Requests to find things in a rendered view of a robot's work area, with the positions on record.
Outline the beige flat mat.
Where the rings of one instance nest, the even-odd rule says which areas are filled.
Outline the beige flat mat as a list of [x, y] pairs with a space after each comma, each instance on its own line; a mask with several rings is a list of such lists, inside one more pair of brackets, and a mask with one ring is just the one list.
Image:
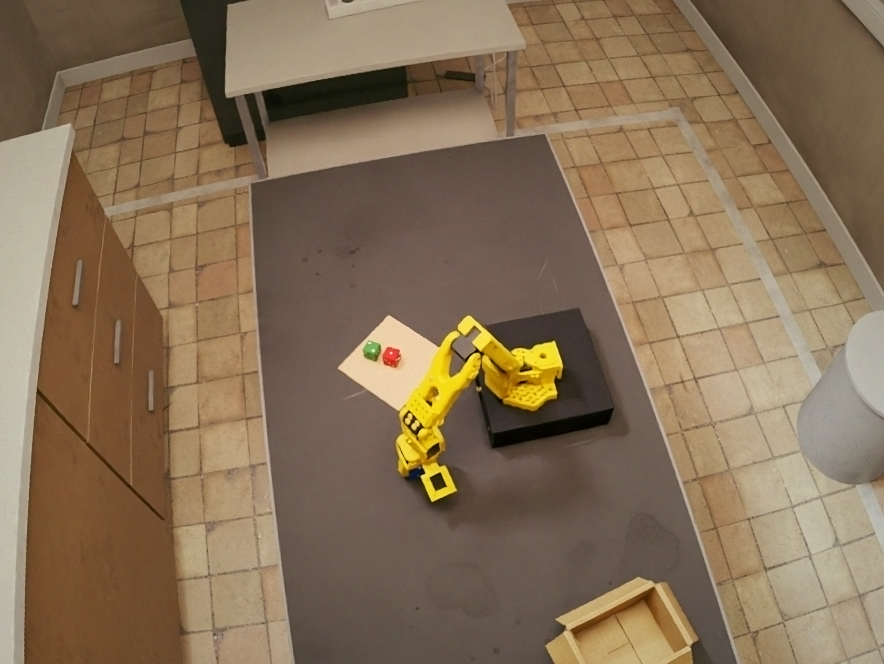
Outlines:
[[[381, 345], [376, 362], [363, 356], [367, 340]], [[396, 368], [383, 364], [387, 346], [400, 349]], [[388, 316], [338, 369], [400, 412], [428, 373], [438, 350], [439, 347]]]

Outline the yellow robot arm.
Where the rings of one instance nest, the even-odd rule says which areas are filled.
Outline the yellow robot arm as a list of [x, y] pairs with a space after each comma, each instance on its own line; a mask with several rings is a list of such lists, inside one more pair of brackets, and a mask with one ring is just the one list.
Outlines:
[[[485, 384], [503, 400], [503, 404], [535, 411], [547, 400], [557, 398], [554, 378], [558, 376], [560, 365], [553, 343], [511, 352], [504, 344], [493, 340], [492, 335], [471, 316], [458, 325], [458, 330], [461, 334], [454, 331], [446, 337], [420, 386], [414, 389], [406, 407], [400, 411], [404, 440], [426, 463], [442, 451], [441, 440], [431, 426], [443, 424], [461, 391], [477, 376], [483, 353]], [[459, 374], [450, 378], [454, 352], [466, 364]], [[517, 384], [523, 380], [527, 382]], [[438, 397], [434, 394], [436, 387]]]

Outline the green die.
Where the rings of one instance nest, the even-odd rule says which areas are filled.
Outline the green die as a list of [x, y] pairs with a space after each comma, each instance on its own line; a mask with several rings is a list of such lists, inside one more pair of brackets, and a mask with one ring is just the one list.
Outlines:
[[365, 344], [362, 351], [363, 351], [364, 358], [367, 358], [367, 359], [375, 361], [375, 362], [377, 361], [377, 359], [379, 358], [379, 356], [382, 352], [380, 343], [377, 343], [377, 342], [374, 342], [371, 340], [367, 341], [367, 343]]

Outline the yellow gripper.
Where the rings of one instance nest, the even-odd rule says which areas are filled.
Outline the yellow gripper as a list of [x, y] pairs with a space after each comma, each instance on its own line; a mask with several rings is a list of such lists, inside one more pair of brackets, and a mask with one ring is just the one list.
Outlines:
[[[441, 449], [445, 450], [445, 441], [442, 437], [438, 427], [432, 426], [434, 434], [441, 440]], [[421, 478], [426, 487], [426, 490], [430, 496], [431, 501], [435, 501], [443, 496], [446, 496], [454, 491], [456, 491], [455, 486], [452, 482], [452, 479], [448, 473], [446, 466], [439, 467], [436, 460], [441, 454], [441, 452], [436, 455], [434, 458], [429, 460], [427, 463], [422, 459], [421, 456], [414, 450], [414, 448], [408, 445], [404, 441], [404, 434], [398, 437], [398, 443], [396, 441], [396, 449], [399, 454], [399, 466], [398, 469], [403, 477], [408, 476], [408, 472], [411, 469], [415, 469], [420, 466], [420, 463], [426, 474], [422, 475]], [[398, 447], [399, 446], [399, 447]], [[402, 453], [402, 454], [401, 454]], [[402, 457], [403, 455], [403, 457]], [[437, 458], [436, 458], [437, 457]], [[407, 470], [409, 469], [409, 470]]]

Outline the red die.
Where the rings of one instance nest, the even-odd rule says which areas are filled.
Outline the red die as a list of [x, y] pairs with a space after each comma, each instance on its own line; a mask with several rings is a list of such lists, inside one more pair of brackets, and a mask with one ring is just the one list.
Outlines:
[[401, 358], [400, 349], [387, 346], [382, 356], [383, 364], [391, 367], [397, 367]]

